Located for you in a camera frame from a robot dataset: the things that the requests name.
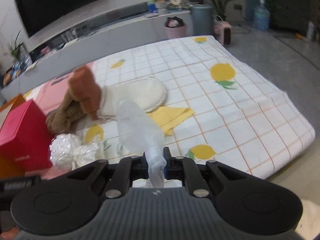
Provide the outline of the brown sponge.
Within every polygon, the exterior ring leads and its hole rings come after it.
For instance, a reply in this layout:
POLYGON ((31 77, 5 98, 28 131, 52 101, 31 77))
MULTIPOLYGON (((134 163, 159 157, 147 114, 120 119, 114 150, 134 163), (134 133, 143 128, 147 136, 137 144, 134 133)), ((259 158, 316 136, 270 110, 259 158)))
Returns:
POLYGON ((101 88, 95 82, 94 75, 88 65, 76 68, 68 80, 68 88, 74 101, 92 120, 98 120, 101 100, 101 88))

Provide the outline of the grey blue trash can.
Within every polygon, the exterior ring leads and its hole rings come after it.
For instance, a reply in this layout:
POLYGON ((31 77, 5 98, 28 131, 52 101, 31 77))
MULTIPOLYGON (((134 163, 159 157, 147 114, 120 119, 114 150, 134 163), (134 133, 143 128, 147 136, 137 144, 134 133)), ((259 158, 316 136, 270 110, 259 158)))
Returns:
POLYGON ((190 9, 195 36, 213 34, 213 6, 210 4, 195 4, 190 9))

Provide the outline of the checked lemon tablecloth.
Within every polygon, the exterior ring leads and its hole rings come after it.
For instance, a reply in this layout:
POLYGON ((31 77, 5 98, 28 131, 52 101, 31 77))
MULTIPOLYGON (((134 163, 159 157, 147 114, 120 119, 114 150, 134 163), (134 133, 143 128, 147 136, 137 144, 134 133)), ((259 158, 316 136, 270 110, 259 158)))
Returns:
MULTIPOLYGON (((258 178, 268 178, 314 141, 311 124, 288 95, 247 64, 238 61, 212 36, 176 38, 128 49, 87 64, 102 89, 153 77, 165 84, 160 106, 191 108, 195 114, 164 134, 173 156, 203 164, 209 159, 258 178)), ((68 89, 50 96, 60 106, 68 89)), ((70 131, 83 143, 99 135, 105 159, 118 163, 131 153, 119 142, 115 118, 92 120, 87 114, 70 131)))

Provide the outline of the orange white storage box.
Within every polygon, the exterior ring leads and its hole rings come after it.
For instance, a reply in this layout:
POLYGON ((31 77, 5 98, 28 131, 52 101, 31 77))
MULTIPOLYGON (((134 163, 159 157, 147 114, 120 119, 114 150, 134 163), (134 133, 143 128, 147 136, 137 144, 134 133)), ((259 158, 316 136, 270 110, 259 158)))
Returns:
POLYGON ((11 156, 10 149, 19 123, 14 121, 11 112, 24 102, 24 97, 18 94, 1 106, 1 180, 23 177, 25 174, 25 170, 19 167, 11 156))

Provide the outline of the red cardboard box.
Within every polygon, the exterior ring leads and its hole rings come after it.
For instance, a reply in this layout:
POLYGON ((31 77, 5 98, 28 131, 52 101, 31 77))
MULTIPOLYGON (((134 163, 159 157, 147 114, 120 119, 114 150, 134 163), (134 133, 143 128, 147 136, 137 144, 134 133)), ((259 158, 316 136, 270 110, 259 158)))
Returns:
POLYGON ((48 131, 46 116, 38 105, 29 100, 11 113, 14 121, 19 121, 10 146, 16 164, 28 172, 52 167, 49 146, 54 135, 48 131))

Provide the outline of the clear plastic wrapped bundle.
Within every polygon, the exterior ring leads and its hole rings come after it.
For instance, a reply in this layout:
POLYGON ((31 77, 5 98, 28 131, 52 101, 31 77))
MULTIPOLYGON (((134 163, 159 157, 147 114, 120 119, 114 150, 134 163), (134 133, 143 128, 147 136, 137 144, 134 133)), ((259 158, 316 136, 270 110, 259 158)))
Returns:
POLYGON ((99 135, 83 143, 74 134, 57 135, 49 146, 50 161, 60 170, 71 171, 94 161, 105 159, 104 143, 99 135))

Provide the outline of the yellow cleaning cloth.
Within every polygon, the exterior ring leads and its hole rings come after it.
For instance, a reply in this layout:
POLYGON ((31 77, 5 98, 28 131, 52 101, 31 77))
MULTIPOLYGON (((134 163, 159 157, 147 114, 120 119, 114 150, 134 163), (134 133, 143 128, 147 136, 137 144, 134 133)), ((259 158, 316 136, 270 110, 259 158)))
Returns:
POLYGON ((162 129, 165 135, 172 135, 176 126, 194 114, 195 112, 191 108, 162 106, 147 115, 162 129))

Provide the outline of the pink trash bin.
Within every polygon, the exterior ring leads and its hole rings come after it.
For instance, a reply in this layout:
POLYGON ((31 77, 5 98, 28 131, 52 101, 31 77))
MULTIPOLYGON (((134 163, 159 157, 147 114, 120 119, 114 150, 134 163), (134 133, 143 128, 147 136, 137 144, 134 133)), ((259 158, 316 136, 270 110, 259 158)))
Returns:
POLYGON ((178 17, 167 17, 164 24, 168 39, 183 38, 187 35, 187 24, 178 17))

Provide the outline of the pink small heater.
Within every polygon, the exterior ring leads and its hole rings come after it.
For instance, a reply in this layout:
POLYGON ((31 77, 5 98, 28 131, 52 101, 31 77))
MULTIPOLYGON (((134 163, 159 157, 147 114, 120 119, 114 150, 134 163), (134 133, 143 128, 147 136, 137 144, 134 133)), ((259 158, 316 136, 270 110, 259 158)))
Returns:
POLYGON ((232 26, 228 22, 223 21, 219 15, 214 20, 214 34, 221 45, 231 46, 232 26))

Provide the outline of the brown braided headband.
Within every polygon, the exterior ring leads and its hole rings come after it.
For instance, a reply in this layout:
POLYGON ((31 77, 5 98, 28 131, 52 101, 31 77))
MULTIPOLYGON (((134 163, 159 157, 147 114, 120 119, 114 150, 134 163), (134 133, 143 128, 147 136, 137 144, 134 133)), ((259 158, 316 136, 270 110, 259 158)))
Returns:
POLYGON ((73 123, 85 116, 80 103, 72 97, 68 88, 60 106, 50 112, 46 118, 47 129, 52 134, 61 134, 70 131, 73 123))

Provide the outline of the blue water bottle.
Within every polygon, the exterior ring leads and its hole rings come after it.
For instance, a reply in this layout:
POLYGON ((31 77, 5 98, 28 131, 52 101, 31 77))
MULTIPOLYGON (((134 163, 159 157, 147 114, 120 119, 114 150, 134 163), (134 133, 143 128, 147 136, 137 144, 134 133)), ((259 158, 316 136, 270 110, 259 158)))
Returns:
POLYGON ((259 5, 254 9, 253 27, 260 31, 267 31, 270 24, 270 12, 265 7, 265 0, 259 0, 259 5))

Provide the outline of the beige slipper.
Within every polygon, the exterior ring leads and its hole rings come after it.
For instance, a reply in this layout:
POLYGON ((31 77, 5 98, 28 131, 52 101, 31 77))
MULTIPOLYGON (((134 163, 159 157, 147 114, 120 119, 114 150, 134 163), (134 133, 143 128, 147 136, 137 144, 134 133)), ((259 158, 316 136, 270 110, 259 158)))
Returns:
POLYGON ((153 77, 121 85, 104 86, 101 89, 97 116, 100 119, 115 118, 117 104, 121 100, 131 100, 144 112, 150 113, 160 107, 166 98, 165 84, 153 77))

